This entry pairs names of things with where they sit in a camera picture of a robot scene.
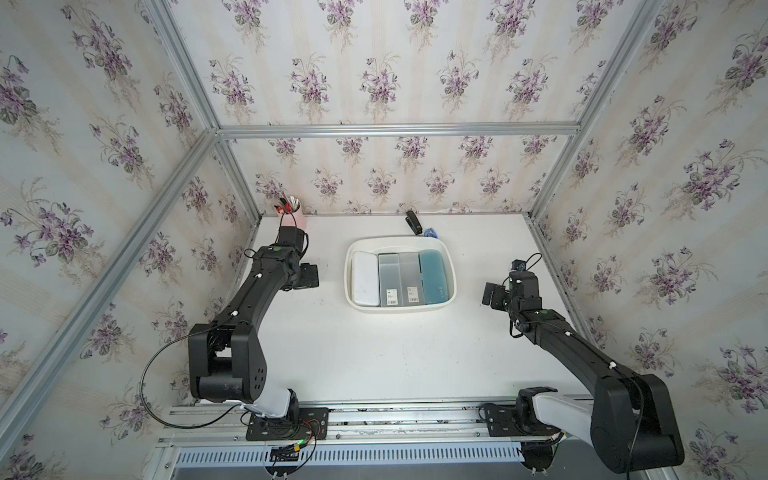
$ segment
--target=gray box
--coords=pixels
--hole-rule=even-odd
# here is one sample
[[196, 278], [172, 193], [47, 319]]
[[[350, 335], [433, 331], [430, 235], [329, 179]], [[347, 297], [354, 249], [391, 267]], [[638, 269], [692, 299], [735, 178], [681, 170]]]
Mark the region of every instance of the gray box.
[[404, 306], [397, 253], [379, 254], [379, 288], [381, 306]]
[[404, 306], [424, 305], [422, 269], [419, 266], [419, 252], [402, 252], [400, 259], [400, 283]]

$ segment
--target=mounting plate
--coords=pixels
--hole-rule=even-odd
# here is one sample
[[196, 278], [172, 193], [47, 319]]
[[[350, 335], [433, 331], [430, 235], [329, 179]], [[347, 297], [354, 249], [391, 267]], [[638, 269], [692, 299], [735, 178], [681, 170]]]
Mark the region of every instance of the mounting plate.
[[[303, 422], [309, 423], [310, 420], [317, 420], [310, 425], [317, 434], [318, 440], [325, 440], [328, 433], [328, 409], [299, 409], [299, 421], [300, 425]], [[317, 426], [319, 424], [320, 431], [317, 432]], [[294, 440], [301, 439], [306, 436], [306, 429], [297, 429], [297, 431], [286, 438], [284, 434], [277, 435], [270, 429], [270, 424], [266, 419], [255, 416], [253, 413], [250, 415], [248, 421], [248, 430], [245, 434], [245, 439], [249, 442], [258, 442], [260, 440]]]

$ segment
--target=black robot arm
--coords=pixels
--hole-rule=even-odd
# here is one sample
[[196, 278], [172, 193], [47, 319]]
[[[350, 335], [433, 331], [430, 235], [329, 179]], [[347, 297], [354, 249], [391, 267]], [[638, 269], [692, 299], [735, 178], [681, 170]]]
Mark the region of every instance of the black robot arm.
[[[590, 437], [602, 462], [617, 473], [681, 464], [683, 445], [664, 382], [615, 362], [578, 335], [562, 315], [542, 308], [535, 274], [521, 260], [512, 265], [509, 290], [486, 283], [483, 303], [507, 312], [511, 335], [525, 336], [551, 353], [592, 394]], [[518, 402], [546, 390], [522, 390]]]
[[[248, 277], [211, 324], [198, 323], [189, 337], [190, 390], [196, 399], [253, 403], [266, 380], [259, 326], [279, 290], [318, 286], [317, 265], [300, 263], [304, 232], [280, 227], [275, 243], [253, 255]], [[197, 332], [207, 333], [194, 335]], [[231, 347], [232, 356], [218, 356]]]

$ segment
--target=blue object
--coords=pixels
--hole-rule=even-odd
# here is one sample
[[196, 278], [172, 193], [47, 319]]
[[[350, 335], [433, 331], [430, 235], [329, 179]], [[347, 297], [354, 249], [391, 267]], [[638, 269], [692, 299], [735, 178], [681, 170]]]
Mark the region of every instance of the blue object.
[[445, 278], [445, 265], [442, 255], [437, 250], [423, 250], [419, 254], [422, 265], [422, 285], [424, 303], [434, 305], [448, 301], [448, 280]]

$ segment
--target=white table surface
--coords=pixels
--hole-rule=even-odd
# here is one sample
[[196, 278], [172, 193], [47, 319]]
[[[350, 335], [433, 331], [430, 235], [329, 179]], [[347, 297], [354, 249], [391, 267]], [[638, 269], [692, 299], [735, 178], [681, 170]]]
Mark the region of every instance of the white table surface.
[[[449, 249], [457, 279], [453, 303], [397, 315], [354, 309], [344, 296], [347, 248], [362, 238], [412, 234], [405, 217], [309, 217], [303, 261], [317, 264], [320, 286], [275, 295], [259, 331], [270, 378], [295, 390], [300, 401], [490, 399], [531, 386], [587, 393], [551, 354], [511, 338], [506, 313], [481, 304], [485, 282], [500, 283], [512, 260], [537, 251], [523, 216], [419, 219]], [[277, 223], [262, 220], [255, 250], [274, 241]], [[532, 271], [544, 306], [568, 317], [544, 262]]]

